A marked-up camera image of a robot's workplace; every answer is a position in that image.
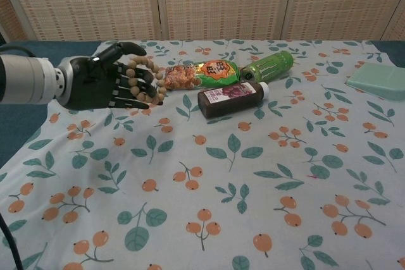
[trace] floral tablecloth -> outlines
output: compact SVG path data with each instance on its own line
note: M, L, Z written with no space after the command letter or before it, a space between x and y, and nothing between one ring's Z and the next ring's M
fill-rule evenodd
M280 50L295 63L268 100L209 121L198 90L143 111L50 103L0 170L25 269L405 267L405 104L345 85L364 62L392 65L386 54L368 41L136 43L160 66Z

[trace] woven screen panel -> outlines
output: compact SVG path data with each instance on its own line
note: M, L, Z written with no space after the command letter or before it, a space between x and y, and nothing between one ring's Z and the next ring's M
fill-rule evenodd
M392 20L394 26L389 30L386 40L405 40L405 0L402 0L402 5L398 6L398 9L400 11L397 12L395 20Z
M39 40L155 39L150 0L20 0Z
M25 35L14 7L9 0L0 0L0 25L6 31L10 41L27 39L27 35Z
M290 0L283 39L379 40L399 0Z
M275 37L275 25L283 8L282 0L165 0L165 3L169 39L280 36L279 32Z

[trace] green container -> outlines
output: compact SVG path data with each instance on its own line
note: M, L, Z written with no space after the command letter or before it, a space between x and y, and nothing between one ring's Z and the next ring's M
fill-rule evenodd
M245 81L269 83L291 69L293 64L292 55L281 51L245 66L240 71L240 77Z

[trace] brown juice bottle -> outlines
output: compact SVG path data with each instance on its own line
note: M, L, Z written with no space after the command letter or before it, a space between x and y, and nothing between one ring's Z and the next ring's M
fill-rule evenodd
M227 87L205 90L198 93L198 105L210 119L257 106L269 95L265 82L241 82Z

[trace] wooden bead bracelet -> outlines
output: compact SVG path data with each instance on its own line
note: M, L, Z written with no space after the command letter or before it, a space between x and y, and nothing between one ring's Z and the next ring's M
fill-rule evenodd
M140 91L139 87L137 86L138 79L135 78L135 68L139 65L144 65L147 69L154 73L154 77L158 80L156 83L159 87L158 93L151 97L143 92ZM145 56L135 56L131 57L130 61L128 62L129 69L126 71L128 79L128 84L131 87L131 94L138 100L142 102L146 102L148 104L158 104L159 102L165 99L166 88L165 88L165 81L163 80L162 72L159 72L159 66L156 63L153 63L150 59L147 59Z

